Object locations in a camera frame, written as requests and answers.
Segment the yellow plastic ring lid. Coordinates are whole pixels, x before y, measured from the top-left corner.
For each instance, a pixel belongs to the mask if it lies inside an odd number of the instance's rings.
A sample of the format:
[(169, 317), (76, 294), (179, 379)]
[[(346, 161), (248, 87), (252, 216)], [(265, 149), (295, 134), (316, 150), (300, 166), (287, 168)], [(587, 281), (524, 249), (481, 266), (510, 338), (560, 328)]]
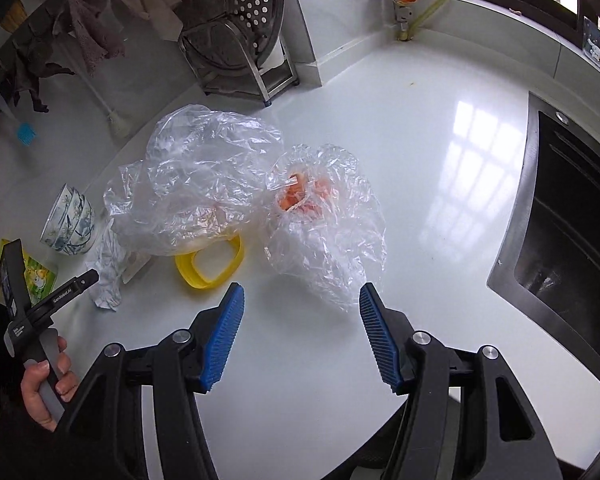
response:
[(224, 284), (244, 260), (245, 247), (236, 235), (211, 243), (206, 248), (174, 257), (181, 278), (193, 289), (215, 289)]

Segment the clear bag with orange scraps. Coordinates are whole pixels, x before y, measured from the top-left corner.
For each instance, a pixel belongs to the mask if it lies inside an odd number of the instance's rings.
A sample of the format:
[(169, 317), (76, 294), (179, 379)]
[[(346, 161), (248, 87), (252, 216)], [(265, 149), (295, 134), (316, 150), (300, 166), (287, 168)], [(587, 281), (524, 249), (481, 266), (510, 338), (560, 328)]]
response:
[(272, 167), (262, 202), (272, 269), (344, 312), (387, 262), (386, 222), (358, 159), (345, 148), (292, 146)]

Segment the large clear plastic bag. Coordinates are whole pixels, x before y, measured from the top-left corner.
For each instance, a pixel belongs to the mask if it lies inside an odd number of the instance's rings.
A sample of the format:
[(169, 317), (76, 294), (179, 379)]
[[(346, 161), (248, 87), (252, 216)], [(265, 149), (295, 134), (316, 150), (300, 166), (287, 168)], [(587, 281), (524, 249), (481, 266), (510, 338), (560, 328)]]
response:
[(257, 117), (188, 104), (163, 116), (143, 157), (119, 168), (104, 192), (112, 229), (127, 250), (196, 252), (245, 229), (282, 134)]

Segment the black kitchen sink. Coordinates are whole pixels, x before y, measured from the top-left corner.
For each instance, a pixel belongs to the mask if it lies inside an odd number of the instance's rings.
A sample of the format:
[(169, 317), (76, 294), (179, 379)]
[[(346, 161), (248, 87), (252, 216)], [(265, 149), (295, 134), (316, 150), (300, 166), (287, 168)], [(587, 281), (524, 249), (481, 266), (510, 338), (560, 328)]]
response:
[(535, 94), (512, 215), (486, 284), (600, 382), (600, 142)]

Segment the yellow seasoning pouch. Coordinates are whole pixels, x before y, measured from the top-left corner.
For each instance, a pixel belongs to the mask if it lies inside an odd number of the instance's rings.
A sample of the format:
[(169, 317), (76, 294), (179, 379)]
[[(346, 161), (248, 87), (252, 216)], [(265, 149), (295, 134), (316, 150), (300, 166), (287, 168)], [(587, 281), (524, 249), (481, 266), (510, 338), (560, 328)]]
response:
[[(6, 240), (6, 238), (1, 238), (0, 241), (0, 261), (2, 258), (3, 248), (9, 244), (11, 240)], [(37, 304), (44, 297), (50, 294), (53, 291), (54, 284), (57, 278), (56, 273), (47, 266), (44, 266), (43, 263), (38, 262), (35, 258), (31, 257), (25, 250), (22, 248), (22, 258), (24, 264), (23, 277), (26, 281), (27, 291), (31, 300), (31, 304)], [(5, 301), (5, 306), (7, 306), (7, 296), (3, 292), (3, 286), (1, 281), (1, 271), (0, 271), (0, 285), (1, 292), (3, 293), (3, 299)]]

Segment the stacked floral ceramic bowls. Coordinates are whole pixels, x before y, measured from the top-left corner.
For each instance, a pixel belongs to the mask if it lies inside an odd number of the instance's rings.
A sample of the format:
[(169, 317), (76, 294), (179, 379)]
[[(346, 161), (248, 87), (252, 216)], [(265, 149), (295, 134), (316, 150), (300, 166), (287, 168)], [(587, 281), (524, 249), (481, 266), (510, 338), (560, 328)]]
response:
[(66, 256), (86, 254), (95, 241), (96, 214), (76, 188), (64, 185), (50, 208), (41, 242)]

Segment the blue silicone brush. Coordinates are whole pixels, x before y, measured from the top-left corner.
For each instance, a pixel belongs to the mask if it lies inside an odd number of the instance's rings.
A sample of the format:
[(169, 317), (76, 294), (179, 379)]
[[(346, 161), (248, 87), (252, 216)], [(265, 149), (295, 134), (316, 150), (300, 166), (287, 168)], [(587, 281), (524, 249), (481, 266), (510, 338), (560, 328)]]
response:
[(23, 122), (12, 111), (4, 96), (0, 93), (0, 115), (14, 128), (18, 141), (24, 146), (30, 146), (36, 138), (36, 133), (28, 122)]

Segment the white bottle brush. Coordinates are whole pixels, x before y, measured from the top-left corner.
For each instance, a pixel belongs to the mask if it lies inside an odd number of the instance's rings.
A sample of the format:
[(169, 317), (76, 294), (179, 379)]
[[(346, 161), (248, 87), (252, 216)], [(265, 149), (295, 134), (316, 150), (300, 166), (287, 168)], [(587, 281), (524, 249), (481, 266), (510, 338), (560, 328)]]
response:
[(79, 77), (85, 88), (91, 92), (91, 96), (99, 106), (102, 114), (105, 115), (111, 134), (118, 139), (128, 138), (133, 130), (131, 117), (122, 112), (119, 107), (116, 107), (110, 96), (107, 96), (102, 89), (96, 86), (95, 79), (87, 73), (84, 62), (81, 60), (80, 49), (76, 46), (74, 37), (69, 35), (66, 39), (62, 40), (62, 44), (59, 47), (70, 64), (73, 73)]

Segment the dark hanging rag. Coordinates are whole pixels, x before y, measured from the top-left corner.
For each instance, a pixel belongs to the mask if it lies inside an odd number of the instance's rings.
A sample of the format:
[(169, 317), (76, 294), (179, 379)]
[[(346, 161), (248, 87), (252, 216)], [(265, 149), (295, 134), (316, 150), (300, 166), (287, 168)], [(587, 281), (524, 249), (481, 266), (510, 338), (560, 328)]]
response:
[(53, 41), (61, 35), (76, 40), (90, 77), (95, 76), (103, 60), (125, 55), (120, 34), (102, 21), (102, 14), (109, 9), (110, 0), (66, 0), (45, 35), (33, 37), (16, 47), (15, 61), (9, 69), (12, 83), (7, 87), (6, 100), (17, 106), (21, 93), (26, 92), (35, 112), (48, 112), (48, 106), (40, 97), (40, 80), (74, 75), (71, 68), (50, 60), (54, 53)]

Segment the steel dish rack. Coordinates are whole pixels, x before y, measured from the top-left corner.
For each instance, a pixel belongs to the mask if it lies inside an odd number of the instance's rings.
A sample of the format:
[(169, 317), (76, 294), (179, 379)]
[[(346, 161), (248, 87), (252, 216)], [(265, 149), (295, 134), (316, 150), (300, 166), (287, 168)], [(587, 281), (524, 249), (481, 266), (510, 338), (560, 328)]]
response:
[(185, 29), (178, 38), (178, 47), (206, 96), (234, 96), (268, 107), (276, 96), (300, 84), (284, 38), (278, 39), (282, 62), (273, 68), (259, 62), (258, 45), (249, 42), (227, 18)]

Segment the gas valve with orange knob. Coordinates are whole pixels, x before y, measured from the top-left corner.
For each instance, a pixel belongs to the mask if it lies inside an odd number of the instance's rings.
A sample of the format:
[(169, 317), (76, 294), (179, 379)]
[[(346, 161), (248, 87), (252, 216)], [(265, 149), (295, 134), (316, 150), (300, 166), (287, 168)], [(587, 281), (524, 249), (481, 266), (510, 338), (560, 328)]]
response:
[(413, 6), (418, 0), (391, 0), (396, 20), (396, 39), (406, 41), (410, 23), (414, 20)]

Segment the dark blue mug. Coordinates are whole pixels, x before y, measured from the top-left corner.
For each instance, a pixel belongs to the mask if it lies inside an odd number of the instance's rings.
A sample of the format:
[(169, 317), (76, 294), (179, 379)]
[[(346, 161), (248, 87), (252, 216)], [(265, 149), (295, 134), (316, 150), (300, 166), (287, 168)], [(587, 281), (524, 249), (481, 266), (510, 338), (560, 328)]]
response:
[(583, 19), (582, 51), (600, 69), (600, 29), (589, 18)]

